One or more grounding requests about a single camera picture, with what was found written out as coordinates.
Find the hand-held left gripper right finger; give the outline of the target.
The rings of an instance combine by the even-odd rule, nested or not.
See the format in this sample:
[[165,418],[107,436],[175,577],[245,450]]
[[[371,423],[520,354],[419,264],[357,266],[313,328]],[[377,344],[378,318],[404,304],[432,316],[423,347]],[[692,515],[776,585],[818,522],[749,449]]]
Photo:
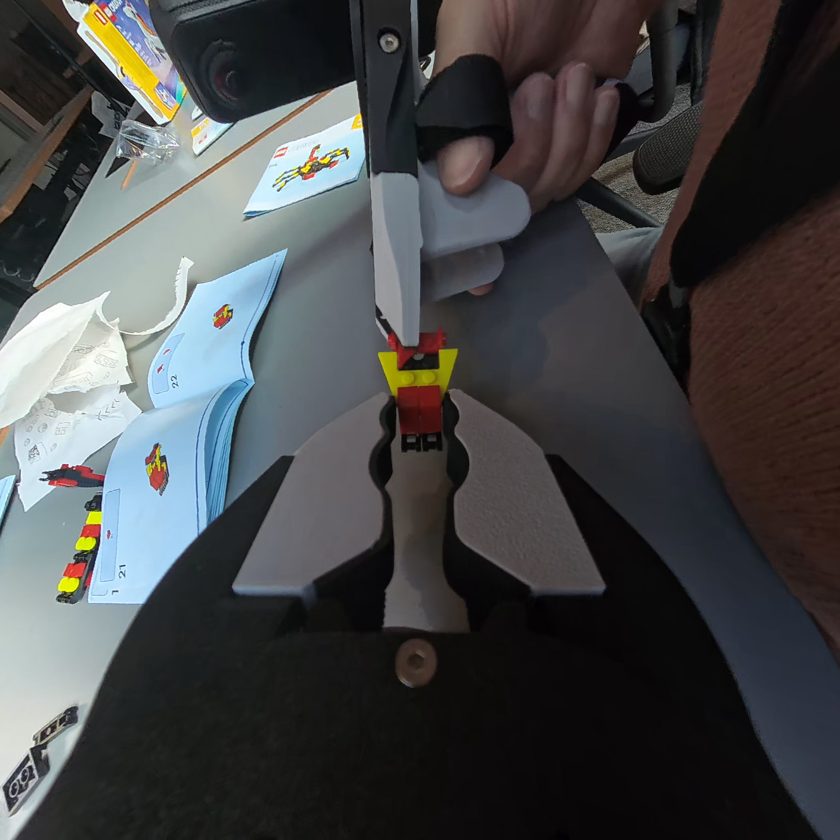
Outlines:
[[453,479],[457,538],[532,595],[600,595],[605,583],[541,447],[464,391],[449,391],[465,478]]

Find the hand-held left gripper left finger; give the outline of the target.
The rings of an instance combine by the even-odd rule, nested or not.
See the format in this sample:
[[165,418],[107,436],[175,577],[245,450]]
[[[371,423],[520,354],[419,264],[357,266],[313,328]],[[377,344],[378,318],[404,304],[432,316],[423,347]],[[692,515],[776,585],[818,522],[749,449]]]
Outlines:
[[393,571],[392,441],[396,405],[378,393],[318,430],[295,452],[233,583],[239,595],[325,594],[385,552]]

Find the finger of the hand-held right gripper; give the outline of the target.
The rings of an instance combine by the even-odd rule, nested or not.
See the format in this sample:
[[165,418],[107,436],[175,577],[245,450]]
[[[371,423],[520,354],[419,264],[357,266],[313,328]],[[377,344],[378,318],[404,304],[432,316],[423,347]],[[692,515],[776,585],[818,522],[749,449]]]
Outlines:
[[415,176],[371,176],[374,300],[401,344],[419,341],[421,247],[419,188]]

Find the red yellow toy brick assembly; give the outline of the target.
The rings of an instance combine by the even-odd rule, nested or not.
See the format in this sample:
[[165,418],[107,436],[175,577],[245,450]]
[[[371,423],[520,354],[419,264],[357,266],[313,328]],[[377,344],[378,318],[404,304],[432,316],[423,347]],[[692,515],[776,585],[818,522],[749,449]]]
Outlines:
[[379,352],[387,384],[396,401],[403,452],[443,449],[442,403],[455,368],[457,350],[442,329],[421,332],[419,344],[404,346],[394,332],[389,350]]

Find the adjacent grey desk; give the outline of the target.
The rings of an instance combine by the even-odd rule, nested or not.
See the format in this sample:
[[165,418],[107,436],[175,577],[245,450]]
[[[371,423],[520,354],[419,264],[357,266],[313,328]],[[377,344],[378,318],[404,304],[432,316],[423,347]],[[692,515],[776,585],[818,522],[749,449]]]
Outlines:
[[362,218],[365,180],[260,217],[244,209],[276,149],[325,130],[358,111],[355,85],[345,85],[238,122],[194,155],[193,102],[172,127],[180,148],[160,164],[140,163],[107,175],[109,152],[71,215],[36,280],[32,304],[79,302],[152,274],[167,287],[178,261],[195,261],[193,278],[210,280],[288,248],[307,252],[341,228],[369,232]]

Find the person's right hand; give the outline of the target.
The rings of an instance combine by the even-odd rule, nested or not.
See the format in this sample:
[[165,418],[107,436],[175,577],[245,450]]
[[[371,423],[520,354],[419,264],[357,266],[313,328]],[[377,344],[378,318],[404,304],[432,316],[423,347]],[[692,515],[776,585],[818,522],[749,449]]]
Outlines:
[[600,79],[623,79],[643,22],[658,1],[446,1],[437,16],[434,74],[466,55],[497,60],[511,89],[514,142],[492,166],[484,137],[437,154],[437,173],[455,195],[489,172],[517,183],[537,213],[571,196],[599,168],[616,126],[619,96]]

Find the white yellow leaflet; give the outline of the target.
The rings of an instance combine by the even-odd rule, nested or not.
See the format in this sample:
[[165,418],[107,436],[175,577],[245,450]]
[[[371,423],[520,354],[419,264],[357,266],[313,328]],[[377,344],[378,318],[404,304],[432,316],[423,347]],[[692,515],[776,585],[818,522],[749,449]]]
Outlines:
[[193,113],[197,120],[191,128],[192,153],[195,156],[202,154],[206,148],[215,143],[234,124],[217,122],[213,119],[195,111]]

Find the closed blue instruction booklet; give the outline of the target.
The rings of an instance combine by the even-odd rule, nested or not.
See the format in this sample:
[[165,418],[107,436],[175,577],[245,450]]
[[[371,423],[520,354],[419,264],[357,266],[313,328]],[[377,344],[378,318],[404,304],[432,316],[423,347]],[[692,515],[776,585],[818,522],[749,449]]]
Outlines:
[[321,132],[290,141],[273,153],[248,200],[255,217],[355,182],[365,164],[360,114]]

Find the yellow toy set box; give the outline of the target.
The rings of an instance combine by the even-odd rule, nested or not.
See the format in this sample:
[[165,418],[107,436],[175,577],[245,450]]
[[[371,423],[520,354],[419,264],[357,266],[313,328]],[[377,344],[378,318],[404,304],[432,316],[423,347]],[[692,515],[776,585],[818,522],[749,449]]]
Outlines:
[[145,1],[91,2],[77,33],[159,124],[171,121],[186,95]]

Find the clear plastic bag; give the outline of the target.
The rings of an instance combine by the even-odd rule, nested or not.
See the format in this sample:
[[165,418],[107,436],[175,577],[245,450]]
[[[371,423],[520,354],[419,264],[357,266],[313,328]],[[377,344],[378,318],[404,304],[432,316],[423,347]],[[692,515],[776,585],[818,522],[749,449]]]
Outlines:
[[152,164],[172,158],[180,148],[177,138],[167,129],[146,125],[137,120],[123,120],[117,137],[115,156]]

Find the open blue instruction booklet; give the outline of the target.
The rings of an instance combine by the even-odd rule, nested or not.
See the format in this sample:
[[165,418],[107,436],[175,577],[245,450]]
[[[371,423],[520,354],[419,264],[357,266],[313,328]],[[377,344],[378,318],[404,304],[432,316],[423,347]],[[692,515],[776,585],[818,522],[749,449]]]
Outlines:
[[153,408],[108,463],[89,603],[143,603],[223,511],[235,422],[255,383],[250,345],[286,256],[197,285],[155,355]]

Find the torn white paper strip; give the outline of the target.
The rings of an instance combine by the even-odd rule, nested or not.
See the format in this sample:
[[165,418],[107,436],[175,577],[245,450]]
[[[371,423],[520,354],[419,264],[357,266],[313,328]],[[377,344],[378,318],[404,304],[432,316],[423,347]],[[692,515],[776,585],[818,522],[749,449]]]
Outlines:
[[181,258],[175,274],[175,302],[172,309],[166,314],[163,320],[142,331],[133,332],[126,329],[119,329],[119,331],[122,334],[129,336],[144,337],[162,332],[163,330],[171,327],[172,324],[181,316],[181,313],[186,305],[188,274],[193,265],[194,262],[188,257],[184,256]]

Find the person's leg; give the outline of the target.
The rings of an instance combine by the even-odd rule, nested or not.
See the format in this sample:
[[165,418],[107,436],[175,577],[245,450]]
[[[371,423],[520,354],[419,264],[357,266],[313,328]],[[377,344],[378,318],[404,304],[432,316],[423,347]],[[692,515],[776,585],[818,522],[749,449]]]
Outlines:
[[662,227],[636,227],[595,234],[635,306],[642,299],[650,263],[663,232]]

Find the long black red yellow assembly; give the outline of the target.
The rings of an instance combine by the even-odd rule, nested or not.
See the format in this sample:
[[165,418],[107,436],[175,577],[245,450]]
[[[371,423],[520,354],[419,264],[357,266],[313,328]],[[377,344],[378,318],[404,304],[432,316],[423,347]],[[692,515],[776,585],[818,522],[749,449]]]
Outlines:
[[56,602],[76,604],[84,596],[92,580],[98,557],[102,529],[102,492],[85,504],[87,517],[76,541],[75,553],[60,578]]

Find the red black toy brick assembly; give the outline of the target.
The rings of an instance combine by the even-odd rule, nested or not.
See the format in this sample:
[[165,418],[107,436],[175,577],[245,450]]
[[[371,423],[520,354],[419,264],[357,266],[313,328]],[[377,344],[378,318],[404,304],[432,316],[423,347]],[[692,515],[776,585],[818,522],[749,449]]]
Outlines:
[[52,487],[103,487],[105,476],[94,472],[87,465],[64,464],[57,469],[45,470],[40,481]]

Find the torn printed paper bag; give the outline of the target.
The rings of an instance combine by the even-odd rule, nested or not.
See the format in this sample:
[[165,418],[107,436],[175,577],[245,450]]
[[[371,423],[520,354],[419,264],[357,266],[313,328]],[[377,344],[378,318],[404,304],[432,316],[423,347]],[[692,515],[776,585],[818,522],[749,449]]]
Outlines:
[[42,480],[44,472],[85,464],[139,415],[141,410],[118,385],[41,398],[14,426],[20,471],[17,495],[23,509],[29,510],[50,493]]

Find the person's torso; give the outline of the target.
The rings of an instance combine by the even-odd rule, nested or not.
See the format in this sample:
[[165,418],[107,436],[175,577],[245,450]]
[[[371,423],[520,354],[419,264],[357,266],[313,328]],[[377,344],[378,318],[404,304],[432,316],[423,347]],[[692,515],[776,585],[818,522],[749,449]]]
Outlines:
[[689,401],[756,543],[838,657],[838,2],[723,2],[643,301],[687,294]]

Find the black office chair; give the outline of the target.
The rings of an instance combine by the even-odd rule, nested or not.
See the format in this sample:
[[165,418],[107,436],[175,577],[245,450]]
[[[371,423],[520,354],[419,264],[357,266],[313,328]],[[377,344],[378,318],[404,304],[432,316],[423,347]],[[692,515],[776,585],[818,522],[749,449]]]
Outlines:
[[680,2],[675,28],[679,59],[675,99],[666,118],[641,123],[636,148],[604,163],[595,179],[633,204],[657,225],[667,221],[686,174],[700,124],[699,116],[712,41],[718,24],[719,1]]

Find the crumpled white paper bag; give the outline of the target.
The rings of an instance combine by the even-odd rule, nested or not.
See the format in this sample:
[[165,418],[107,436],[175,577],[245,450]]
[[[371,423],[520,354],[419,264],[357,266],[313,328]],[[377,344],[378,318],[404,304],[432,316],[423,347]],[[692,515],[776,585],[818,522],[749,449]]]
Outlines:
[[48,394],[88,392],[133,381],[119,322],[104,317],[109,293],[39,313],[1,351],[1,426]]

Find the black toy plate brick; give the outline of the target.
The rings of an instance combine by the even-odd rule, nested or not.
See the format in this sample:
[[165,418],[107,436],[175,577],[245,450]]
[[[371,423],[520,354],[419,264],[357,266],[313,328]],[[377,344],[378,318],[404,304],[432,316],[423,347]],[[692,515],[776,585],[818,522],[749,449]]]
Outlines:
[[36,786],[49,773],[49,756],[45,744],[35,745],[3,783],[3,798],[7,813],[12,816],[19,811]]
[[43,727],[35,732],[33,736],[33,749],[44,748],[47,743],[54,740],[61,733],[75,726],[79,720],[78,712],[79,706],[73,705],[51,718]]

